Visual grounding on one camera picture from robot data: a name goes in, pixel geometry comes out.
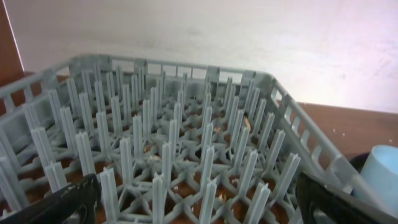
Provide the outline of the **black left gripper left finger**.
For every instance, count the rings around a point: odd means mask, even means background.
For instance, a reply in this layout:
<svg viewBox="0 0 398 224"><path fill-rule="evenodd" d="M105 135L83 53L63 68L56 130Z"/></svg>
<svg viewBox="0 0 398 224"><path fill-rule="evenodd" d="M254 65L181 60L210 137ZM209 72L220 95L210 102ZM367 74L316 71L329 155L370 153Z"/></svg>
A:
<svg viewBox="0 0 398 224"><path fill-rule="evenodd" d="M52 195L1 220L1 223L63 223L75 212L80 216L80 223L95 223L100 202L100 183L95 174L88 174L78 183L65 186Z"/></svg>

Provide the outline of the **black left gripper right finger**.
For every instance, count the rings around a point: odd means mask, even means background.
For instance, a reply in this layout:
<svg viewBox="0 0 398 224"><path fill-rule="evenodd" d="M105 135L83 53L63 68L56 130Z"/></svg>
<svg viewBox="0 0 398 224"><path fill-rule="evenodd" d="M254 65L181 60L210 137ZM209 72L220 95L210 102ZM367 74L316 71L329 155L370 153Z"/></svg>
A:
<svg viewBox="0 0 398 224"><path fill-rule="evenodd" d="M296 189L304 223L397 223L396 217L323 183L314 175L301 172Z"/></svg>

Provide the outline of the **light blue plastic cup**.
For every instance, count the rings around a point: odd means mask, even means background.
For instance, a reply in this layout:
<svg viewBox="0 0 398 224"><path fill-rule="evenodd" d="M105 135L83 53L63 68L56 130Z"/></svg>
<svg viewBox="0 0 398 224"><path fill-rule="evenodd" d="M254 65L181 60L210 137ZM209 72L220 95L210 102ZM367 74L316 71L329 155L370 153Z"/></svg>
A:
<svg viewBox="0 0 398 224"><path fill-rule="evenodd" d="M387 212L397 217L397 147L374 146L360 174Z"/></svg>

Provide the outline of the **grey plastic dishwasher rack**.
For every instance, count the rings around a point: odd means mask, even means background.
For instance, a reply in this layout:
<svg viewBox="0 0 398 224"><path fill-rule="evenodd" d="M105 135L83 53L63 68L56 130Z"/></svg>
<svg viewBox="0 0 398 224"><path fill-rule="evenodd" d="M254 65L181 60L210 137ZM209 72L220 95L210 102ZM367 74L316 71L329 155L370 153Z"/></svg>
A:
<svg viewBox="0 0 398 224"><path fill-rule="evenodd" d="M265 72L82 55L1 102L1 220L88 174L103 223L304 223L301 172L388 213Z"/></svg>

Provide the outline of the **round black serving tray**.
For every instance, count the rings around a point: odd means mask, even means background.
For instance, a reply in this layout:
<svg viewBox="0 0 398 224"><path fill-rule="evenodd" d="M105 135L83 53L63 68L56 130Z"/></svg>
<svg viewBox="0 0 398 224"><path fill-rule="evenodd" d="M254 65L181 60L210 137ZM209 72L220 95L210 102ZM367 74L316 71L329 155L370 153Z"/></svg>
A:
<svg viewBox="0 0 398 224"><path fill-rule="evenodd" d="M353 157L349 162L360 173L368 157L369 152L365 152Z"/></svg>

